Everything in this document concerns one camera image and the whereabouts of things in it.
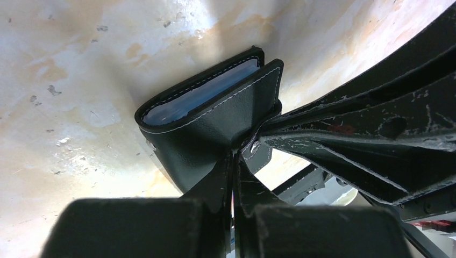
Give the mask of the black card holder wallet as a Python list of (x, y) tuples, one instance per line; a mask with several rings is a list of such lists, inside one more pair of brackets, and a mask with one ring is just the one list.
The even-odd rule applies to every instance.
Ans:
[(282, 111), (284, 63), (265, 63), (260, 47), (235, 55), (159, 93), (135, 112), (143, 136), (182, 192), (226, 156), (240, 150), (251, 172), (269, 163), (272, 149), (259, 128)]

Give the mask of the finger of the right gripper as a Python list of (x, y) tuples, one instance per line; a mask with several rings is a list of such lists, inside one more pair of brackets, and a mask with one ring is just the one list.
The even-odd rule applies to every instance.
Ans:
[(320, 99), (269, 124), (299, 124), (371, 108), (407, 94), (455, 106), (455, 4), (381, 62)]
[(455, 183), (455, 73), (373, 107), (272, 121), (260, 139), (380, 202), (407, 202)]

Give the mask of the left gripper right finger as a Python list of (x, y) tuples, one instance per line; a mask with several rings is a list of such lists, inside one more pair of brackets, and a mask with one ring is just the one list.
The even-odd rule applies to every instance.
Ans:
[(410, 257), (393, 215), (376, 207), (293, 206), (233, 157), (237, 257)]

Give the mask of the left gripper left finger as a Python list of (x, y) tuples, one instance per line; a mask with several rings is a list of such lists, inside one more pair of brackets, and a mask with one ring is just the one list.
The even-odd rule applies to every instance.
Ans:
[(225, 257), (233, 153), (179, 198), (85, 198), (60, 214), (42, 257)]

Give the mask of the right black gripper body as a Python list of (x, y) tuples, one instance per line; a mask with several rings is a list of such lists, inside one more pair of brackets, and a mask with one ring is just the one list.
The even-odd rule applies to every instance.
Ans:
[(424, 257), (448, 257), (425, 233), (455, 236), (455, 185), (434, 191), (400, 205), (388, 205), (361, 194), (373, 206), (393, 214), (405, 238)]

